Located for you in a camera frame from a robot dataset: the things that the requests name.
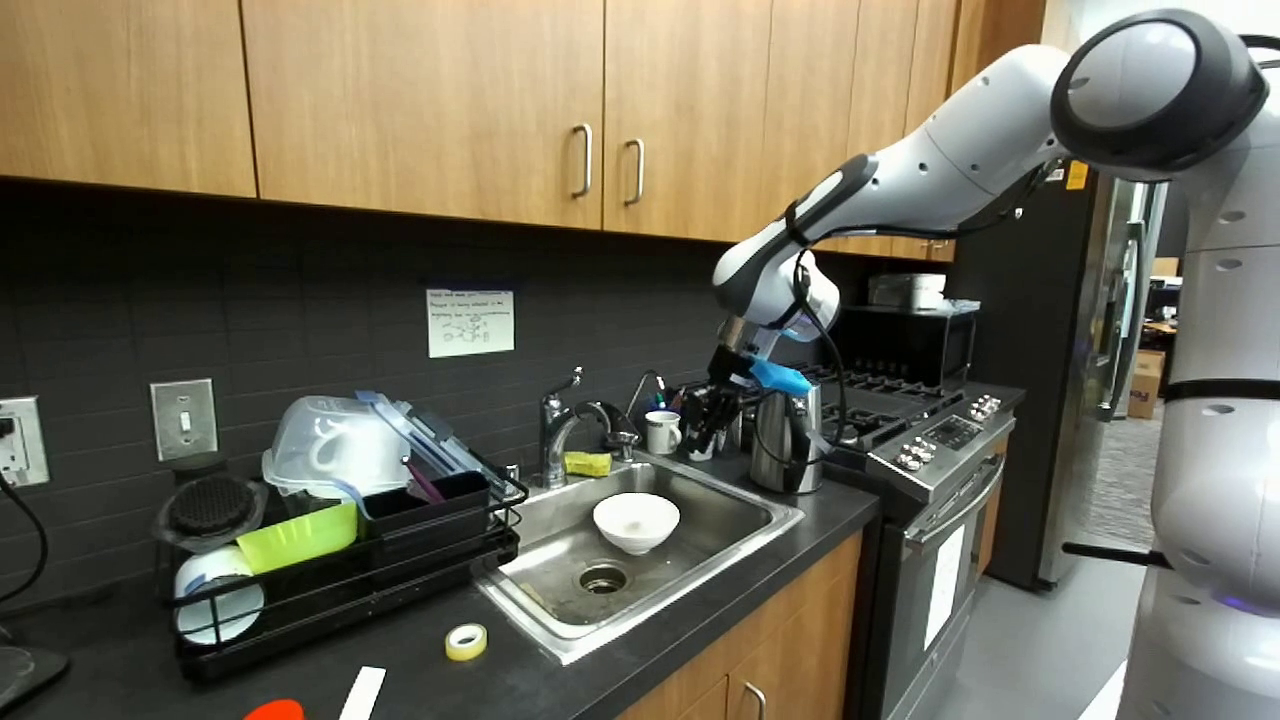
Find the refrigerator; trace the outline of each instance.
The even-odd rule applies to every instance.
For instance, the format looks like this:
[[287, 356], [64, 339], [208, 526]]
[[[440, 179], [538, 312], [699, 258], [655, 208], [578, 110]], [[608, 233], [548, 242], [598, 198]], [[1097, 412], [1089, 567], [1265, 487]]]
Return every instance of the refrigerator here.
[[1071, 573], [1100, 425], [1125, 416], [1162, 183], [1052, 175], [1020, 221], [958, 236], [947, 296], [979, 298], [971, 378], [1025, 391], [1006, 441], [992, 576], [1027, 592]]

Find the stainless steel sink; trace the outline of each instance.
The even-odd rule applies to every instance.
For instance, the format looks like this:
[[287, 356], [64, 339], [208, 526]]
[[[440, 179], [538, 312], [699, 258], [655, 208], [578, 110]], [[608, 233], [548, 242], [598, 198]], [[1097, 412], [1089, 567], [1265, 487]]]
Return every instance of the stainless steel sink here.
[[[475, 578], [560, 665], [605, 647], [799, 521], [795, 508], [699, 467], [653, 456], [642, 462], [642, 472], [578, 478], [519, 505], [519, 556]], [[610, 493], [667, 496], [679, 526], [647, 556], [610, 546], [592, 524], [592, 508]]]

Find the electrical outlet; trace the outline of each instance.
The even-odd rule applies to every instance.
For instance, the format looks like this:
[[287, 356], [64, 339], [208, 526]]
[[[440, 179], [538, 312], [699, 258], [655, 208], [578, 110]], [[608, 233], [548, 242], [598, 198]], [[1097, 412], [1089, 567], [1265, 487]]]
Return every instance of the electrical outlet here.
[[212, 456], [217, 412], [212, 378], [153, 383], [157, 459]]
[[34, 396], [0, 399], [0, 421], [3, 429], [13, 425], [9, 434], [0, 434], [0, 475], [13, 487], [46, 482], [46, 456], [42, 456]]

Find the sink drain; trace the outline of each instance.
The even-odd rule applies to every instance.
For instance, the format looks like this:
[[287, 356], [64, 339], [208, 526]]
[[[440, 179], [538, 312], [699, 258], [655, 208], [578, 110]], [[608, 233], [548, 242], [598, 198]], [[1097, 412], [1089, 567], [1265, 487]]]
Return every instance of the sink drain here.
[[586, 592], [608, 597], [608, 592], [618, 592], [618, 588], [627, 582], [627, 576], [624, 576], [618, 567], [586, 567], [586, 573], [578, 576], [578, 582], [583, 582]]

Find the kitchen counter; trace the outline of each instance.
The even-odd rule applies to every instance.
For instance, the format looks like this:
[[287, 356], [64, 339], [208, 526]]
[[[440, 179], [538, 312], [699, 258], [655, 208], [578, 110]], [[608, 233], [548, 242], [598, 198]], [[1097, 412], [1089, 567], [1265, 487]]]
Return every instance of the kitchen counter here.
[[[175, 669], [153, 578], [114, 582], [13, 619], [31, 642], [72, 652], [72, 672], [13, 720], [231, 720], [277, 694], [299, 701], [314, 720], [338, 716], [362, 665], [386, 669], [371, 716], [618, 716], [880, 508], [866, 493], [829, 478], [788, 505], [803, 508], [795, 526], [572, 669], [469, 582], [240, 676], [192, 683]], [[456, 622], [482, 622], [488, 655], [446, 665], [440, 642]]]

